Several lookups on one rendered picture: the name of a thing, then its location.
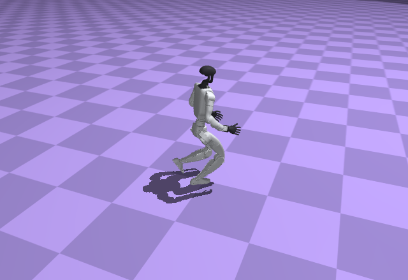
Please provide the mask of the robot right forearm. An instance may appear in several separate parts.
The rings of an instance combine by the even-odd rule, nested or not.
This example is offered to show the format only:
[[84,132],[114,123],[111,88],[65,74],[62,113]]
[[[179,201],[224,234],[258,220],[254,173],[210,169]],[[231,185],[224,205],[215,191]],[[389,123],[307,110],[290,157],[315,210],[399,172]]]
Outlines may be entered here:
[[227,131],[228,127],[227,126],[223,126],[222,124],[218,123],[214,117],[210,116],[208,119],[210,125],[212,128],[215,128],[218,131]]

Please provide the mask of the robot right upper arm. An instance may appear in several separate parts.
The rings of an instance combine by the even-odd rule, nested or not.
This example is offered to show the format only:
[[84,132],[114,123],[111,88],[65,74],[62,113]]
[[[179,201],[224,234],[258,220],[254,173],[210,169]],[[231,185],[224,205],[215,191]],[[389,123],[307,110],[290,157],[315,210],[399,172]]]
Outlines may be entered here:
[[208,119],[213,112],[214,101],[215,101],[215,95],[212,92],[207,91],[205,95],[206,105],[205,105],[205,118],[204,118],[204,121],[207,124],[210,124]]

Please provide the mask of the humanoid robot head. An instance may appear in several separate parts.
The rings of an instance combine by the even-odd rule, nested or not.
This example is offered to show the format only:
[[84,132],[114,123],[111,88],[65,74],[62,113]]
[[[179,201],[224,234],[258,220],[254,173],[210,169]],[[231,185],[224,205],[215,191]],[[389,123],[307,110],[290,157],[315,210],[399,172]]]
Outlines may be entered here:
[[[208,76],[207,79],[203,80],[202,83],[200,85],[198,85],[198,87],[201,89],[207,89],[207,85],[208,83],[212,83],[213,82],[213,77],[216,73],[216,70],[211,67],[211,66],[202,66],[199,70],[199,72],[202,75]],[[210,79],[211,76],[211,79]]]

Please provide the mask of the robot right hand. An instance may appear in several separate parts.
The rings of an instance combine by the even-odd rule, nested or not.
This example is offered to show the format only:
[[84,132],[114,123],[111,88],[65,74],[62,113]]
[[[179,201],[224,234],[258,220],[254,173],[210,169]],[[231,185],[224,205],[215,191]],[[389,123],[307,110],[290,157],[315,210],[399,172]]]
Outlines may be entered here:
[[[223,131],[223,132],[230,132],[231,134],[235,134],[235,135],[239,135],[237,133],[240,133],[239,131],[241,131],[241,129],[237,129],[237,128],[241,128],[241,127],[236,127],[236,125],[238,125],[238,123],[232,125],[232,126],[227,126],[227,125],[223,125],[223,126],[227,126],[228,130],[227,131]],[[238,131],[237,131],[238,130]],[[236,132],[236,133],[235,133]]]

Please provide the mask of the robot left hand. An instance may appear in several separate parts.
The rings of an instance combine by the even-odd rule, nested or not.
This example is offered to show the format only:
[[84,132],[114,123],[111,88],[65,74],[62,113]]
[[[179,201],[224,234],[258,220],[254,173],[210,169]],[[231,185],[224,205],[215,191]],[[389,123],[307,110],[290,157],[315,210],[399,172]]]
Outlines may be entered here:
[[[219,112],[219,113],[216,113],[216,112]],[[217,115],[217,114],[218,114],[218,115]],[[223,116],[222,114],[220,114],[220,111],[213,111],[212,114],[211,114],[211,116],[213,116],[215,120],[217,120],[216,118],[218,118],[218,117],[222,118],[220,115]],[[217,117],[217,116],[218,116],[218,117]],[[216,118],[215,118],[215,117],[216,117]],[[218,119],[221,120],[220,118],[218,118]],[[218,120],[217,120],[217,121],[218,121]],[[218,122],[219,122],[219,121],[218,121]]]

